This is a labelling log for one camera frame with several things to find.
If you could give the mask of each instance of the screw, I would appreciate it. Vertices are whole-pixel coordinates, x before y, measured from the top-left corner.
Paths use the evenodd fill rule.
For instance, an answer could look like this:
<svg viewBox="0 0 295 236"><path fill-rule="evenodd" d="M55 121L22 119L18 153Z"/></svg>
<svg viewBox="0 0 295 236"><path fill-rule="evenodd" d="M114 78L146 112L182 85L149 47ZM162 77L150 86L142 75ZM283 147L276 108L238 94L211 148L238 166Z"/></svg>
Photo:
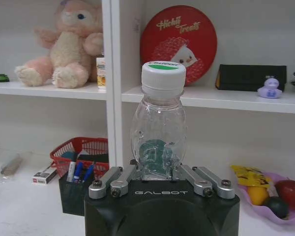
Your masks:
<svg viewBox="0 0 295 236"><path fill-rule="evenodd" d="M210 188L205 188L203 190L203 194L204 194L205 197L210 198L210 197L213 196L213 191Z"/></svg>
<svg viewBox="0 0 295 236"><path fill-rule="evenodd" d="M112 191L110 192L110 194L112 195L113 198L118 198L120 196L120 190L119 189L112 189Z"/></svg>
<svg viewBox="0 0 295 236"><path fill-rule="evenodd" d="M230 180L228 180L228 179L223 179L222 180L222 185L229 187L229 186L232 185L232 182Z"/></svg>
<svg viewBox="0 0 295 236"><path fill-rule="evenodd" d="M100 186L102 186L102 181L101 180L94 180L92 184L93 184L93 186L100 187Z"/></svg>

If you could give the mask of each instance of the white bottle cap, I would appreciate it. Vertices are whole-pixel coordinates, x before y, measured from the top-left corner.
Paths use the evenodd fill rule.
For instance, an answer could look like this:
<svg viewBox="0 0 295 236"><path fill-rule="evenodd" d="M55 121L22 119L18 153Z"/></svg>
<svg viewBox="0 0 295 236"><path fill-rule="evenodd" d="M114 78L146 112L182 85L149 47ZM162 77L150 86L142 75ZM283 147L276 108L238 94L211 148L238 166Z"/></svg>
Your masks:
<svg viewBox="0 0 295 236"><path fill-rule="evenodd" d="M186 68L171 61L150 61L142 66L142 90L158 98L173 98L182 94Z"/></svg>

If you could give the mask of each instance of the marker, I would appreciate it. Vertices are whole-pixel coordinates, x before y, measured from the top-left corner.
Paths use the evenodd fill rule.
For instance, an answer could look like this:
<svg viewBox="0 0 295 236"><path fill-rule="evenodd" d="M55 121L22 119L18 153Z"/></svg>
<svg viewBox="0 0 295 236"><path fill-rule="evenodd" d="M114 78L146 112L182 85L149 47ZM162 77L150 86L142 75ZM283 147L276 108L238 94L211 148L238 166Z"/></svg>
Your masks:
<svg viewBox="0 0 295 236"><path fill-rule="evenodd" d="M81 174L82 169L83 169L83 163L79 162L78 166L77 166L77 169L75 170L75 173L74 173L74 176L73 176L73 182L75 182L75 183L79 182L80 174Z"/></svg>
<svg viewBox="0 0 295 236"><path fill-rule="evenodd" d="M72 180L73 180L76 159L77 159L77 154L75 153L74 156L71 158L71 162L69 165L68 177L67 177L68 182L72 182Z"/></svg>
<svg viewBox="0 0 295 236"><path fill-rule="evenodd" d="M94 162L89 166L87 172L84 175L82 183L84 183L90 177L90 175L93 173L93 170L94 170Z"/></svg>

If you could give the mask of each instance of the black pen holder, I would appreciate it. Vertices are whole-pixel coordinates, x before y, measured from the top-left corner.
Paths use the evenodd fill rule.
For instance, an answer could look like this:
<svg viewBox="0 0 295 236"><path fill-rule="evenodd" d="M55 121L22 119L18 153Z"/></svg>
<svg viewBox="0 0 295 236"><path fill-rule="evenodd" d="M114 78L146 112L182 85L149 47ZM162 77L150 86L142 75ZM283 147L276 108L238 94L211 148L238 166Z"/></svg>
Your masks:
<svg viewBox="0 0 295 236"><path fill-rule="evenodd" d="M84 183L67 182L67 176L68 173L59 179L62 212L84 216L84 196L88 193L94 176Z"/></svg>

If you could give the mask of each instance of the white table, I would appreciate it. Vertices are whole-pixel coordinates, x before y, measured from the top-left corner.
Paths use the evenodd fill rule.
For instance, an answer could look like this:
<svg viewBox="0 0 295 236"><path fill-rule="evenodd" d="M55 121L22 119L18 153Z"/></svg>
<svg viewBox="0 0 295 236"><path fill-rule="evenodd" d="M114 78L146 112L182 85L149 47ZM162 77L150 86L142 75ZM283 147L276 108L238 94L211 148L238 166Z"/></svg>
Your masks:
<svg viewBox="0 0 295 236"><path fill-rule="evenodd" d="M11 154L0 150L0 166ZM49 157L22 156L25 161L14 179L0 184L0 236L84 236L84 218L62 213L58 177L48 185L31 183ZM295 226L276 225L241 202L239 236L295 236Z"/></svg>

